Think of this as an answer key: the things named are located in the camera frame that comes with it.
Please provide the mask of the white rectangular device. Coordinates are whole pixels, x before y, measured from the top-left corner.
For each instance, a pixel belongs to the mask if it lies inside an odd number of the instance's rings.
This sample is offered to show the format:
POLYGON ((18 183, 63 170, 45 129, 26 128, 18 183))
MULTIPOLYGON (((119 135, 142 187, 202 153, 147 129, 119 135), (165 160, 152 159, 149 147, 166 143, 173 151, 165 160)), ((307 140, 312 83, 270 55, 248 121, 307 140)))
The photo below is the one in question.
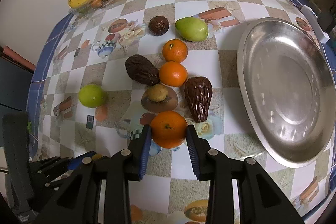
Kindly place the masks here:
POLYGON ((307 18, 310 25, 312 26, 312 29, 318 41, 322 44, 326 44, 329 41, 330 37, 320 27, 317 21, 318 17, 315 15, 314 11, 309 6, 303 5, 301 8, 301 12, 304 14, 304 16, 307 18))

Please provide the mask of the green pear-shaped fruit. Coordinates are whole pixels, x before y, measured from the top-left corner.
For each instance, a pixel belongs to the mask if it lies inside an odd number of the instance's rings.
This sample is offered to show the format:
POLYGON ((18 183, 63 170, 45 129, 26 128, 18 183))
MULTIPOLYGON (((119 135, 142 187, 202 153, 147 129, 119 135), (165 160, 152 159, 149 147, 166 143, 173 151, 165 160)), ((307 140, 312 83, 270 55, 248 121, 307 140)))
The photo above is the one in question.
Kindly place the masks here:
POLYGON ((190 42, 206 40, 209 34, 209 28, 206 22, 194 17, 185 17, 177 20, 175 29, 182 38, 190 42))

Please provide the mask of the round green apple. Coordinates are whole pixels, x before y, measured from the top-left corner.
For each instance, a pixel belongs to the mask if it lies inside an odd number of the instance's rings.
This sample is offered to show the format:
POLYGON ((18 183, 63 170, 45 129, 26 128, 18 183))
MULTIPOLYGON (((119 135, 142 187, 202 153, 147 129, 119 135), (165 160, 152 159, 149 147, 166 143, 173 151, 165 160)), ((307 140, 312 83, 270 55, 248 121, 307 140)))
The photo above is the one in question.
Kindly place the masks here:
POLYGON ((79 101, 88 108, 96 108, 106 102, 106 92, 98 85, 88 84, 79 91, 79 101))

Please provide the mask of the black box device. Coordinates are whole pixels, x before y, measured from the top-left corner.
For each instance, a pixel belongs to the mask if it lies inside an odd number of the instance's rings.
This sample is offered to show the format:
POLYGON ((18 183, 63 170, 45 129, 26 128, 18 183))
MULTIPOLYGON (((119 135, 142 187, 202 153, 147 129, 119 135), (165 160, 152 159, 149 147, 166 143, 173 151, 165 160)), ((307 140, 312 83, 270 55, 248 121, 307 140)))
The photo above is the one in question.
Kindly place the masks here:
POLYGON ((323 11, 319 14, 317 22, 323 32, 329 33, 335 27, 335 17, 329 11, 323 11))

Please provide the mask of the silver metal plate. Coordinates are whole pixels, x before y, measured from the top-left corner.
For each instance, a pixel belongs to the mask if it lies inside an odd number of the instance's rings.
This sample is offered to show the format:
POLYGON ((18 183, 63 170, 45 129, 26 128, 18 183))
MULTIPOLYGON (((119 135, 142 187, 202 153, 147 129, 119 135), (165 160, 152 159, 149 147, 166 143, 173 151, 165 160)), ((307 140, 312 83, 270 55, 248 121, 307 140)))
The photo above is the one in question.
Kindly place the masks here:
POLYGON ((328 145, 335 125, 335 82, 315 42, 277 18, 244 31, 237 74, 251 125, 281 165, 309 165, 328 145))

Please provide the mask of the large dark wrinkled fruit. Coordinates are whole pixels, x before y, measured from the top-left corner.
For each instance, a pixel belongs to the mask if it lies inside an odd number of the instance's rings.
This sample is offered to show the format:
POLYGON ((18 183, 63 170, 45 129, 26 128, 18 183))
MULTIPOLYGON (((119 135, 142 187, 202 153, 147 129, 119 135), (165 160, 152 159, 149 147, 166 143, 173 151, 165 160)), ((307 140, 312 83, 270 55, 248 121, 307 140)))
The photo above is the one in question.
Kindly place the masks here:
POLYGON ((154 86, 159 84, 159 70, 144 56, 133 55, 125 61, 128 76, 140 84, 154 86))

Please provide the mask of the dark wrinkled date fruit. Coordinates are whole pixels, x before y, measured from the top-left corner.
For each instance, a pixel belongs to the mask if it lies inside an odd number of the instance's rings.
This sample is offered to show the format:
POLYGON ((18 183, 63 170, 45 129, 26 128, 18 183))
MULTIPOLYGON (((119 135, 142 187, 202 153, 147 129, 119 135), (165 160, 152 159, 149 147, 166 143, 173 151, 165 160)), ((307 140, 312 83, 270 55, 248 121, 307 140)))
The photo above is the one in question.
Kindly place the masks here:
POLYGON ((185 83, 185 100, 196 123, 204 122, 208 118, 213 87, 208 78, 191 77, 185 83))

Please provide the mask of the round dark wrinkled fruit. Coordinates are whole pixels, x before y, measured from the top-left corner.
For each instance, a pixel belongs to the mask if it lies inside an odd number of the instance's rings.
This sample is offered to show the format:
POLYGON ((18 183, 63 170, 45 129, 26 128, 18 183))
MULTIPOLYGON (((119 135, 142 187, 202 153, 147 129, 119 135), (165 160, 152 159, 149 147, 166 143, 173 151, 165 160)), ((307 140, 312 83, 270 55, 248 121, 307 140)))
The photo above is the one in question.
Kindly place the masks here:
POLYGON ((164 16, 155 16, 149 21, 148 27, 153 35, 161 36, 168 31, 169 21, 164 16))

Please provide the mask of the small tan round fruit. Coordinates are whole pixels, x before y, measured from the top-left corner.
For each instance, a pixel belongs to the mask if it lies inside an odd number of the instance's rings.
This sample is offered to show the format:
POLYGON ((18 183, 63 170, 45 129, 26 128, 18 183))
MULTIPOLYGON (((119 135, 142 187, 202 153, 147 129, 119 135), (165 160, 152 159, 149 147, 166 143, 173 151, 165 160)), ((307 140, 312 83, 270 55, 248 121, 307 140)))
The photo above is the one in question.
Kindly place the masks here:
POLYGON ((162 84, 156 84, 147 89, 146 95, 153 102, 162 102, 168 95, 167 87, 162 84))

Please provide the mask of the checkered patterned tablecloth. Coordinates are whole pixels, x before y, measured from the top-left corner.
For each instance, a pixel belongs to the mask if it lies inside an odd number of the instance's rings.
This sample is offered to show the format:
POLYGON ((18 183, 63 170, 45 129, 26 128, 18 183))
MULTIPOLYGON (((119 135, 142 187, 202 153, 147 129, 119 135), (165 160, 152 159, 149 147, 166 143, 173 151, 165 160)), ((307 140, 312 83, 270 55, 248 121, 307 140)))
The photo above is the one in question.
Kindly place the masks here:
POLYGON ((303 220, 331 194, 333 82, 288 0, 90 0, 53 29, 29 91, 31 156, 129 160, 135 223, 205 223, 207 157, 263 168, 303 220))

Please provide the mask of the orange tangerine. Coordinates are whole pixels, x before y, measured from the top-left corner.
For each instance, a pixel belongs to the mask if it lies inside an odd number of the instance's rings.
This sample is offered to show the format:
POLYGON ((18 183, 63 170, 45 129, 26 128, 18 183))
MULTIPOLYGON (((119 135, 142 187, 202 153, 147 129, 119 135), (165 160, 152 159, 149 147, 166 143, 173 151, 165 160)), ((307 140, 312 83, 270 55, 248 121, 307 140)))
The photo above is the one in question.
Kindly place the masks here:
POLYGON ((172 149, 185 141, 187 126, 187 121, 181 114, 164 111, 151 121, 151 137, 160 147, 172 149))
POLYGON ((179 39, 169 40, 163 46, 162 55, 166 61, 181 63, 187 58, 187 45, 179 39))
POLYGON ((164 63, 159 69, 159 79, 168 86, 181 87, 187 80, 186 68, 175 61, 164 63))

